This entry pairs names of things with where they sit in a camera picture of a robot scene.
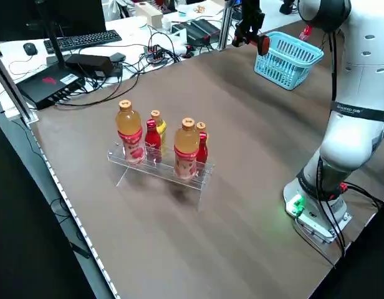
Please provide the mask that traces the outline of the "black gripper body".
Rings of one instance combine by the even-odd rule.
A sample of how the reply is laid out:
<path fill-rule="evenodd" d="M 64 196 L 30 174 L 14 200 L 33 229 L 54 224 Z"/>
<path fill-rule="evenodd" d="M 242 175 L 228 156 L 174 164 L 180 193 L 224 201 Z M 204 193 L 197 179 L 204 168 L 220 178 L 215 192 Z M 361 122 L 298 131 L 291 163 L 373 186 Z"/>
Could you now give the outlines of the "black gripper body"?
<path fill-rule="evenodd" d="M 241 10 L 241 32 L 243 36 L 257 35 L 264 22 L 264 13 L 261 10 L 260 0 L 242 0 Z"/>
<path fill-rule="evenodd" d="M 294 14 L 297 12 L 297 6 L 294 4 L 294 0 L 282 0 L 282 4 L 279 8 L 279 12 L 282 14 Z"/>

